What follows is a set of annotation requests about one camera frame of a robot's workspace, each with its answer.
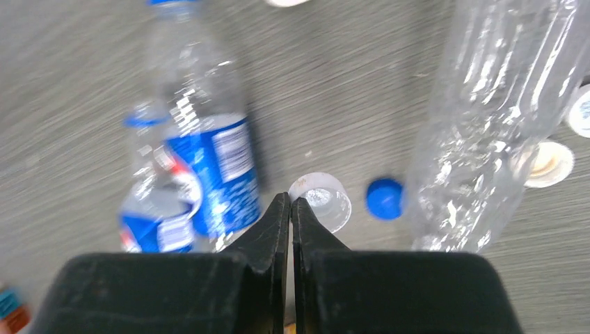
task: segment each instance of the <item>white barcode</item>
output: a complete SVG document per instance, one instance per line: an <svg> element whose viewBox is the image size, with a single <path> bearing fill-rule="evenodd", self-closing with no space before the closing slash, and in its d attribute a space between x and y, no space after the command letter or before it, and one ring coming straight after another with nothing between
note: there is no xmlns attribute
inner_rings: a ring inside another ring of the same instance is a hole
<svg viewBox="0 0 590 334"><path fill-rule="evenodd" d="M213 136L213 143L224 182L240 177L254 168L245 124L219 132Z"/></svg>
<svg viewBox="0 0 590 334"><path fill-rule="evenodd" d="M164 219L158 226L158 245L161 252L176 251L193 243L191 220L183 215L178 218Z"/></svg>

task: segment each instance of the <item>blue label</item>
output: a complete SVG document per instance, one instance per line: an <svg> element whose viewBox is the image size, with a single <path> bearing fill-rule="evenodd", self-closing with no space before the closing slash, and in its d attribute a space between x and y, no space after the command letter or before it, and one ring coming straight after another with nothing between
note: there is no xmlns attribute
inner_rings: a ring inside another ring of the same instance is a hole
<svg viewBox="0 0 590 334"><path fill-rule="evenodd" d="M121 242L128 253L188 253L193 249L192 207L166 219L121 214Z"/></svg>
<svg viewBox="0 0 590 334"><path fill-rule="evenodd" d="M0 320L8 317L12 312L21 306L16 293L12 289L4 290L0 293Z"/></svg>
<svg viewBox="0 0 590 334"><path fill-rule="evenodd" d="M170 149L198 176L203 199L194 230L208 237L241 230L261 208L246 120L199 134L168 139Z"/></svg>

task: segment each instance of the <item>plastic bottle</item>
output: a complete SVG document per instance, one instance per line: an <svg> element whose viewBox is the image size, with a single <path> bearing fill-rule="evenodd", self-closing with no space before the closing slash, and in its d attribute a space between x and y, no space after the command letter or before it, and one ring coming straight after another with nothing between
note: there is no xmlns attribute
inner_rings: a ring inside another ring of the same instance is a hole
<svg viewBox="0 0 590 334"><path fill-rule="evenodd" d="M261 214L240 80L205 28L199 1L152 0L152 8L152 94L171 115L168 148L203 187L196 250L220 251Z"/></svg>
<svg viewBox="0 0 590 334"><path fill-rule="evenodd" d="M590 1L459 0L404 194L414 249L477 252L524 192L590 59Z"/></svg>
<svg viewBox="0 0 590 334"><path fill-rule="evenodd" d="M142 105L125 119L132 151L133 185L121 207L121 239L130 253L187 253L191 222L199 210L199 181L163 145L168 121L161 109Z"/></svg>

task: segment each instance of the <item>gray wood grain surface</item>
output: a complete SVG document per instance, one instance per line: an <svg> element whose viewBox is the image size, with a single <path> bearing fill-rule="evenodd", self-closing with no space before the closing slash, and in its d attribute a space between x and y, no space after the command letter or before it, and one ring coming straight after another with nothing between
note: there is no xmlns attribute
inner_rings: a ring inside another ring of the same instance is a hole
<svg viewBox="0 0 590 334"><path fill-rule="evenodd" d="M239 57L267 204L326 171L353 202L338 237L405 249L403 221L364 208L375 177L404 178L449 24L443 1L215 0L207 14ZM0 2L0 280L35 309L64 261L116 251L129 170L122 115L146 95L143 0ZM561 127L573 175L528 191L486 257L528 333L590 333L588 141Z"/></svg>

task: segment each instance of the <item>gray surface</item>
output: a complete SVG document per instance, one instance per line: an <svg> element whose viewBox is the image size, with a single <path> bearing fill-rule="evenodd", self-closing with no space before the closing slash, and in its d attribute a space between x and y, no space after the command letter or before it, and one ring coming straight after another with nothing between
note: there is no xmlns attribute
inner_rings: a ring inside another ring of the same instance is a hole
<svg viewBox="0 0 590 334"><path fill-rule="evenodd" d="M68 258L118 249L129 174L120 120L145 96L142 2L0 2L0 279L33 309ZM441 1L212 2L253 101L266 203L327 171L353 201L342 241L408 247L404 224L375 221L362 200L371 179L403 178L448 25ZM588 333L590 142L565 127L555 138L576 153L573 175L528 191L486 256L528 333Z"/></svg>

